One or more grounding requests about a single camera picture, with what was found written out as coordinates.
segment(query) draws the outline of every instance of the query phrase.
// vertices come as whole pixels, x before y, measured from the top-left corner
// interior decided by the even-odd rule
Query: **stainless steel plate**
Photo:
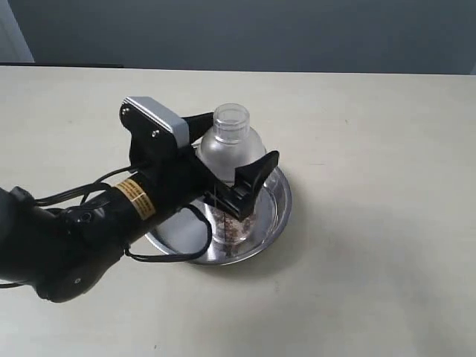
[[[204,211],[203,203],[195,201]],[[288,180],[276,168],[266,180],[255,207],[256,223],[245,241],[237,245],[212,242],[207,253],[192,263],[227,265],[253,257],[279,237],[291,213],[292,196]],[[147,239],[165,254],[193,253],[207,241],[205,225],[189,210],[182,210],[146,234]]]

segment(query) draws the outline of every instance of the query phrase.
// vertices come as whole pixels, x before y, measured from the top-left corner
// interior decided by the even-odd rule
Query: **clear bottle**
[[[223,104],[213,113],[209,129],[197,149],[197,156],[220,180],[234,184],[235,168],[251,164],[266,154],[260,136],[250,127],[250,114],[239,104]],[[205,205],[205,215],[213,238],[225,245],[236,245],[253,230],[256,215],[239,222],[221,210]]]

